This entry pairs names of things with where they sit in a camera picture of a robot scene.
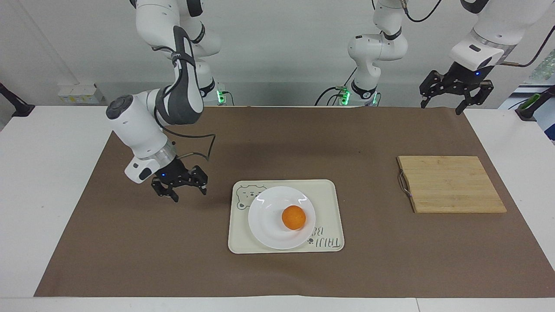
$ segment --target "black cable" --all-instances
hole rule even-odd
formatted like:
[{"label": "black cable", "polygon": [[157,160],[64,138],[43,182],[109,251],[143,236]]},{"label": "black cable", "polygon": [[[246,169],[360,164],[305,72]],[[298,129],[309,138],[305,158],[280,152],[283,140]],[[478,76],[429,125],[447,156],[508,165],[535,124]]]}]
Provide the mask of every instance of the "black cable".
[{"label": "black cable", "polygon": [[330,96],[330,98],[327,100],[326,106],[330,105],[331,99],[335,98],[337,100],[338,97],[339,97],[339,95],[337,95],[337,94],[334,94],[334,95]]},{"label": "black cable", "polygon": [[177,133],[177,132],[173,132],[171,130],[169,130],[168,128],[164,127],[161,123],[160,120],[158,120],[158,110],[156,109],[156,107],[154,107],[154,120],[156,120],[156,123],[158,124],[158,126],[160,126],[163,130],[165,130],[168,133],[171,133],[173,135],[176,135],[178,137],[182,137],[182,138],[188,138],[188,139],[202,139],[202,138],[210,138],[212,137],[212,142],[210,142],[210,147],[208,148],[208,155],[205,155],[203,153],[198,153],[198,152],[191,152],[189,154],[185,154],[183,156],[180,156],[178,158],[185,158],[188,156],[192,156],[192,155],[197,155],[197,156],[201,156],[202,158],[206,159],[206,161],[210,161],[210,155],[212,154],[212,147],[214,146],[214,141],[216,141],[216,134],[211,133],[211,134],[205,134],[205,135],[187,135],[187,134],[181,134],[181,133]]},{"label": "black cable", "polygon": [[555,31],[555,26],[553,26],[551,28],[551,31],[549,31],[549,33],[547,34],[547,37],[545,38],[545,40],[543,41],[542,45],[539,47],[538,52],[536,53],[536,55],[534,56],[534,58],[532,58],[532,60],[526,64],[518,64],[518,63],[512,63],[512,62],[503,62],[501,63],[501,65],[504,66],[514,66],[514,67],[528,67],[530,65],[532,65],[533,62],[536,61],[536,59],[538,58],[539,54],[542,53],[543,48],[546,46],[547,41],[549,40],[549,38],[551,37],[551,35],[553,34],[553,31]]},{"label": "black cable", "polygon": [[524,102],[526,102],[526,101],[528,101],[528,99],[522,100],[522,101],[516,103],[515,105],[509,107],[508,109],[513,109],[515,106],[518,106],[518,105],[520,105],[520,104],[522,104],[522,103],[524,103]]},{"label": "black cable", "polygon": [[21,103],[25,104],[25,105],[29,105],[29,103],[25,102],[24,100],[22,100],[19,96],[16,95],[16,98],[18,99],[18,101],[20,101]]},{"label": "black cable", "polygon": [[233,100],[233,94],[229,91],[223,91],[222,94],[229,94],[231,96],[231,105],[235,106],[235,101]]},{"label": "black cable", "polygon": [[318,102],[322,99],[322,97],[324,97],[324,95],[326,93],[328,93],[329,91],[332,91],[332,90],[335,90],[335,87],[330,87],[330,88],[326,89],[326,91],[322,92],[322,94],[316,100],[316,103],[314,103],[314,106],[318,106]]},{"label": "black cable", "polygon": [[436,5],[433,7],[432,11],[430,11],[430,12],[428,13],[428,15],[427,15],[425,18],[423,18],[423,19],[413,19],[413,18],[410,16],[410,14],[408,13],[408,8],[404,8],[404,10],[405,10],[405,15],[407,15],[408,19],[410,19],[412,22],[415,22],[415,23],[423,22],[423,21],[427,20],[430,16],[432,16],[432,14],[434,13],[434,11],[437,9],[437,7],[440,5],[440,3],[441,3],[442,1],[443,1],[443,0],[438,0],[437,3],[436,3]]},{"label": "black cable", "polygon": [[[351,75],[347,78],[347,80],[345,81],[345,83],[343,84],[343,87],[347,85],[347,83],[349,82],[349,80],[351,80],[352,76],[355,74],[356,72],[356,67],[355,69],[353,69]],[[339,95],[341,94],[341,91],[339,91],[337,93],[337,98],[335,98],[334,103],[332,104],[332,106],[335,106],[335,102],[337,101],[337,99],[339,98]]]},{"label": "black cable", "polygon": [[152,51],[156,52],[156,51],[160,51],[160,50],[170,50],[170,52],[175,53],[175,51],[170,48],[170,47],[166,47],[166,46],[160,46],[160,47],[156,47],[156,48],[152,48]]},{"label": "black cable", "polygon": [[177,87],[177,85],[181,82],[182,77],[183,77],[183,65],[181,65],[181,69],[179,70],[179,76],[177,77],[177,80],[174,82],[174,84],[172,84],[171,86],[168,86],[170,87],[169,90],[167,91],[164,90],[164,95],[162,96],[162,98],[167,97],[175,89],[175,87]]}]

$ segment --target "table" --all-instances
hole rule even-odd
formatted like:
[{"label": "table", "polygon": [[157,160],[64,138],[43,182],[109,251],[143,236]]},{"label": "table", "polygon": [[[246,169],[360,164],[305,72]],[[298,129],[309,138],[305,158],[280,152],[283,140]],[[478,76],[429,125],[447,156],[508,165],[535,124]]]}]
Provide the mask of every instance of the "table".
[{"label": "table", "polygon": [[[526,222],[555,267],[555,147],[512,111],[465,112]],[[33,293],[108,139],[103,107],[37,107],[0,133],[0,310],[213,309],[317,305],[322,310],[551,311],[555,299],[34,298]],[[16,166],[21,161],[25,167]]]}]

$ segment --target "brown paper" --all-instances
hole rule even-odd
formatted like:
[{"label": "brown paper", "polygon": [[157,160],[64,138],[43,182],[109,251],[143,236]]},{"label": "brown paper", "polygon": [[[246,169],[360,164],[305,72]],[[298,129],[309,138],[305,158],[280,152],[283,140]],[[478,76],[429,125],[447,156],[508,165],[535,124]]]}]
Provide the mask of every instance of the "brown paper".
[{"label": "brown paper", "polygon": [[[35,296],[555,297],[555,273],[464,116],[446,108],[207,108],[182,133],[216,133],[208,195],[180,202],[136,185],[114,135]],[[170,136],[181,153],[209,139]],[[506,214],[415,214],[398,155],[476,155]],[[330,179],[345,233],[337,253],[235,255],[240,180]]]}]

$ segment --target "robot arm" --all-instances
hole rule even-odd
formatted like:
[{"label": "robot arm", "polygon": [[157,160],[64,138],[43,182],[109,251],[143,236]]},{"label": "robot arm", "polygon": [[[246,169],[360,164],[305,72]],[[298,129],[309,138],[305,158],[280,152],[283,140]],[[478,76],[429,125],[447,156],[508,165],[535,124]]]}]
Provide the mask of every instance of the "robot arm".
[{"label": "robot arm", "polygon": [[204,103],[218,101],[218,81],[212,76],[210,65],[201,58],[215,55],[220,52],[221,38],[213,31],[206,29],[198,20],[197,15],[189,14],[181,23],[183,29],[189,34],[195,55],[196,75],[199,81],[200,95]]},{"label": "robot arm", "polygon": [[349,85],[351,100],[360,104],[372,101],[381,75],[375,61],[395,61],[405,56],[408,44],[401,32],[404,16],[399,0],[378,0],[374,24],[381,33],[363,34],[350,41],[349,56],[357,66],[355,79]]},{"label": "robot arm", "polygon": [[[178,197],[173,187],[191,185],[206,194],[206,174],[198,166],[186,169],[160,128],[161,124],[193,124],[203,112],[194,40],[180,26],[176,0],[131,2],[137,9],[139,35],[154,51],[163,51],[171,59],[175,81],[162,89],[119,97],[108,106],[106,115],[110,125],[134,154],[125,174],[136,183],[142,183],[155,174],[152,182],[155,191],[159,196],[172,197],[176,202]],[[189,13],[188,18],[198,16],[202,8],[203,1],[187,0],[185,14]],[[197,48],[210,51],[209,45],[196,44]]]},{"label": "robot arm", "polygon": [[[484,80],[495,65],[501,64],[522,40],[524,33],[547,11],[552,0],[461,0],[467,11],[478,14],[470,34],[455,45],[449,56],[454,60],[445,75],[432,71],[420,85],[421,107],[444,93],[464,95],[457,114],[470,105],[481,105],[493,90]],[[474,96],[471,91],[479,89]]]}]

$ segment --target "metal handle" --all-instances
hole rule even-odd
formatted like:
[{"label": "metal handle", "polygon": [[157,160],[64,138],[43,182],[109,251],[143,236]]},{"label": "metal handle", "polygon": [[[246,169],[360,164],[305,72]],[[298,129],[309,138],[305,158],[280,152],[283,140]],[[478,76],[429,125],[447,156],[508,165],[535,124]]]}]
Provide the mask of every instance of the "metal handle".
[{"label": "metal handle", "polygon": [[408,190],[408,184],[405,181],[405,177],[403,176],[403,169],[401,169],[401,173],[399,174],[399,184],[401,185],[403,192],[405,192],[408,197],[412,197],[411,192]]}]

